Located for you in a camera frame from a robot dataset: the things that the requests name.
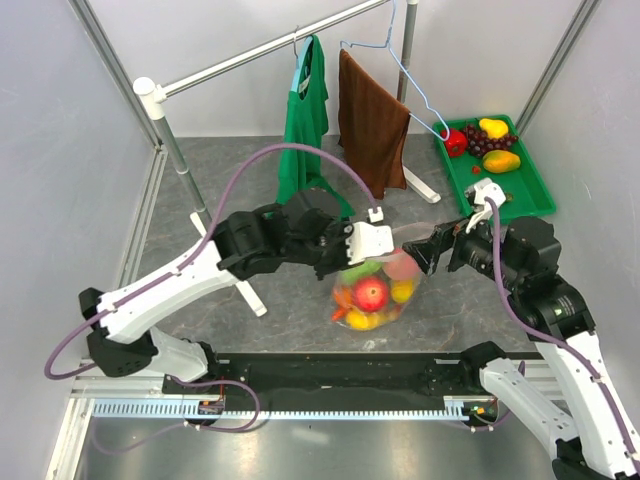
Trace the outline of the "green toy cucumber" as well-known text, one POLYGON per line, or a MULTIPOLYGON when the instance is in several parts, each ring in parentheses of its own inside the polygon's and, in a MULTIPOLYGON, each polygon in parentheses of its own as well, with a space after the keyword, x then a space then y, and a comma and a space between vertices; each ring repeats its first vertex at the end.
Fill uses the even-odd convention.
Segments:
POLYGON ((353 266, 347 270, 340 272, 340 281, 342 284, 351 286, 359 281, 361 278, 374 275, 382 268, 382 263, 368 259, 362 264, 353 266))

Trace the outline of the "orange toy fruit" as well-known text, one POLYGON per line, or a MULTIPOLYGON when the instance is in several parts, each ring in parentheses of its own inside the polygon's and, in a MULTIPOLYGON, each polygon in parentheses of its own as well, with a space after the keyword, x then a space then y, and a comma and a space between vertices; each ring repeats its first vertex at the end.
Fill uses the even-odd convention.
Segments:
POLYGON ((353 306, 350 288, 336 287, 332 293, 334 301, 340 308, 350 309, 353 306))

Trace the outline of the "yellow toy corn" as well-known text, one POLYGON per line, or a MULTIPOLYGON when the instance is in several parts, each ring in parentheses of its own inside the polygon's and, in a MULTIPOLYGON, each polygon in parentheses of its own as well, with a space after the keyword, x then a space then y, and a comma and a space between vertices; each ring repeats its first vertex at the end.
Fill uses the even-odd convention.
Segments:
POLYGON ((413 296, 416 284, 412 279, 393 280, 391 282, 391 298, 397 304, 407 303, 413 296))
POLYGON ((370 331, 378 328, 385 318, 378 313, 363 313, 351 310, 345 317, 346 324, 356 331, 370 331))

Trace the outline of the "clear pink-dotted zip bag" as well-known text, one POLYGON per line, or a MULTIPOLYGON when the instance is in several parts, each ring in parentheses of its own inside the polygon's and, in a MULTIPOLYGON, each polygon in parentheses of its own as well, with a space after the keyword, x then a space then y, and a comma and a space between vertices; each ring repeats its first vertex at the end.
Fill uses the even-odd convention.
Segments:
POLYGON ((354 331, 371 331, 398 320, 423 278, 402 245, 427 238, 433 230, 428 222, 395 228, 392 252, 339 272, 332 288, 331 321, 354 331))

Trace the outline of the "red toy apple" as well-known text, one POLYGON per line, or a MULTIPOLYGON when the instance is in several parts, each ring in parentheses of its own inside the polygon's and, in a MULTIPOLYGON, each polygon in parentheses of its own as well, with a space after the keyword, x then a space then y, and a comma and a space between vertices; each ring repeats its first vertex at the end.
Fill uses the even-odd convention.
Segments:
POLYGON ((361 278, 352 287, 354 305, 366 313, 383 310, 389 303, 389 287, 377 276, 361 278))

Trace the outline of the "red toy chili pepper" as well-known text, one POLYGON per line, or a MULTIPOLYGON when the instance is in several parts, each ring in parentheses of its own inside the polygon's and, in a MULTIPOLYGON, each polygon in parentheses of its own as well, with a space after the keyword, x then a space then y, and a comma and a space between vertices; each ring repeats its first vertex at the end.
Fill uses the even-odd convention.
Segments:
POLYGON ((343 317, 345 317, 347 313, 348 313, 348 309, 345 309, 345 308, 342 308, 342 307, 337 308, 332 314, 331 321, 332 322, 338 322, 343 317))

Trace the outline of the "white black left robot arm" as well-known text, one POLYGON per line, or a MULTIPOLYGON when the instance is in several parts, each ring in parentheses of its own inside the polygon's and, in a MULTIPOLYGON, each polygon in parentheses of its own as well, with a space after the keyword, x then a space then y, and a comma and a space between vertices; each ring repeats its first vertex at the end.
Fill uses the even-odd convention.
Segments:
POLYGON ((102 317, 87 337, 89 354, 108 377, 143 370, 171 375, 198 393, 219 382, 212 348, 162 332, 158 323, 212 292, 236 286, 282 264, 313 267, 317 278, 345 268, 353 231, 338 201, 322 189, 303 190, 285 204, 237 211, 191 249, 116 291, 80 296, 85 317, 102 317))

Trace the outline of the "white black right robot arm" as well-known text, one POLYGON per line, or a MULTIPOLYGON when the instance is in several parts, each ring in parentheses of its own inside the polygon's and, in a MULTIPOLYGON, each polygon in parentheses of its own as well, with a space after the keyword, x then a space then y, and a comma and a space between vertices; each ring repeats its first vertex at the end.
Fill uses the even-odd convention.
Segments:
POLYGON ((557 272, 561 244, 551 224, 519 217, 500 235, 481 222, 435 227, 430 237, 409 241, 404 251, 423 273, 464 266, 493 280, 536 350, 556 378, 568 408, 561 410, 525 379, 493 342, 462 353, 458 381, 467 392, 498 398, 545 447, 558 479, 636 479, 639 433, 608 380, 596 325, 584 297, 557 272))

